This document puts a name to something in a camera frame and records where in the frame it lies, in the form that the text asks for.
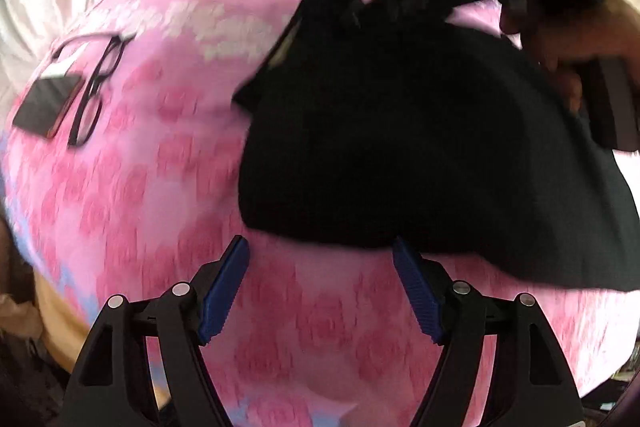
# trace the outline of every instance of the black eyeglasses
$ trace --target black eyeglasses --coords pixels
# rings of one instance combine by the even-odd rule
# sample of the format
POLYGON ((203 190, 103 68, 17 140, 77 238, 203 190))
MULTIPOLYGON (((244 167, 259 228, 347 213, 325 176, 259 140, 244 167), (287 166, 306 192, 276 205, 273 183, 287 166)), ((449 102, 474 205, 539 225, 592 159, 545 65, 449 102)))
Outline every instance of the black eyeglasses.
POLYGON ((112 33, 94 33, 89 35, 80 35, 72 37, 66 40, 56 51, 51 55, 53 60, 60 57, 62 50, 72 42, 81 40, 91 40, 95 38, 109 37, 109 43, 102 54, 102 57, 98 61, 94 72, 89 77, 82 98, 80 99, 80 105, 74 123, 71 125, 71 131, 69 132, 68 147, 82 147, 87 143, 91 135, 94 133, 95 127, 98 124, 100 113, 102 112, 102 97, 100 96, 100 86, 107 81, 113 72, 118 67, 122 54, 124 53, 125 46, 132 41, 132 38, 123 38, 120 35, 112 33), (115 60, 109 63, 107 59, 115 52, 115 60))

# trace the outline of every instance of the black clamp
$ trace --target black clamp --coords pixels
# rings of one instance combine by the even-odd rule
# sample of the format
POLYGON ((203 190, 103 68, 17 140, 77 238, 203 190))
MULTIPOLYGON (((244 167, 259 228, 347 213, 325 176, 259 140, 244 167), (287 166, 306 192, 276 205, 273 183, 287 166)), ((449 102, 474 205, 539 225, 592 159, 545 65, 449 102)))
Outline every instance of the black clamp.
MULTIPOLYGON (((222 258, 156 299, 114 295, 82 348, 66 390, 60 427, 158 427, 145 337, 158 337, 182 427, 231 427, 200 354, 222 331, 249 264, 236 236, 222 258)), ((422 331, 444 346, 412 427, 461 427, 485 335, 497 335, 482 427, 580 426, 582 406, 562 350, 536 300, 488 298, 401 239, 394 264, 422 331)))

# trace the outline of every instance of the metal rivet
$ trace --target metal rivet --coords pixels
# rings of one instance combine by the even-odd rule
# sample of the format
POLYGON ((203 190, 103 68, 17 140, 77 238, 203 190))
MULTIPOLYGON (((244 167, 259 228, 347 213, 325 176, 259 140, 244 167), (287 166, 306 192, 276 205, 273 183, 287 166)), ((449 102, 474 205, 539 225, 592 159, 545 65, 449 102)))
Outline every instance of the metal rivet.
POLYGON ((190 289, 191 289, 191 286, 189 286, 188 283, 178 282, 177 285, 175 285, 171 289, 171 291, 174 293, 175 296, 182 297, 183 295, 187 295, 190 289))
POLYGON ((109 308, 116 309, 122 306, 123 302, 124 297, 122 297, 122 295, 114 295, 107 301, 107 305, 109 306, 109 308))
POLYGON ((536 299, 533 295, 529 295, 528 293, 523 293, 520 296, 520 302, 525 306, 532 307, 536 303, 536 299))
POLYGON ((464 281, 456 281, 453 283, 453 291, 458 295, 468 295, 471 292, 471 286, 464 281))

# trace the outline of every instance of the black fabric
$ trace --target black fabric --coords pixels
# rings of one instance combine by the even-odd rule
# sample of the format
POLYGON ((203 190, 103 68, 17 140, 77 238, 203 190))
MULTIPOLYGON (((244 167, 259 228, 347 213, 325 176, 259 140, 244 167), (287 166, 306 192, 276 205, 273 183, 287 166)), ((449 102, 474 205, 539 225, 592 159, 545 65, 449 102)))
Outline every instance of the black fabric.
POLYGON ((521 279, 640 288, 640 222, 611 151, 510 43, 415 18, 348 32, 352 0, 303 0, 253 114, 242 218, 302 241, 477 251, 521 279))

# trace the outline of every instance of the finger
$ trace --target finger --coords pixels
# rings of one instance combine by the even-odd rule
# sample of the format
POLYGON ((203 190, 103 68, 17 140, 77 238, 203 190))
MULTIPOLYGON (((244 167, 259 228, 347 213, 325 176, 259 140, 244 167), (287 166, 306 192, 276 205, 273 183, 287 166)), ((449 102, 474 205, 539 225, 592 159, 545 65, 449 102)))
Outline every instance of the finger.
POLYGON ((566 62, 596 56, 626 57, 630 53, 629 35, 637 34, 637 29, 626 13, 614 8, 607 4, 566 18, 540 20, 536 38, 543 54, 566 62))
POLYGON ((520 32, 518 21, 505 6, 500 12, 500 31, 505 35, 515 35, 520 32))
POLYGON ((532 60, 538 62, 545 70, 553 73, 558 68, 558 56, 550 53, 545 45, 545 38, 539 31, 527 31, 520 34, 523 51, 532 60))
POLYGON ((582 82, 571 68, 561 68, 550 77, 553 88, 564 100, 566 107, 574 114, 582 105, 582 82))

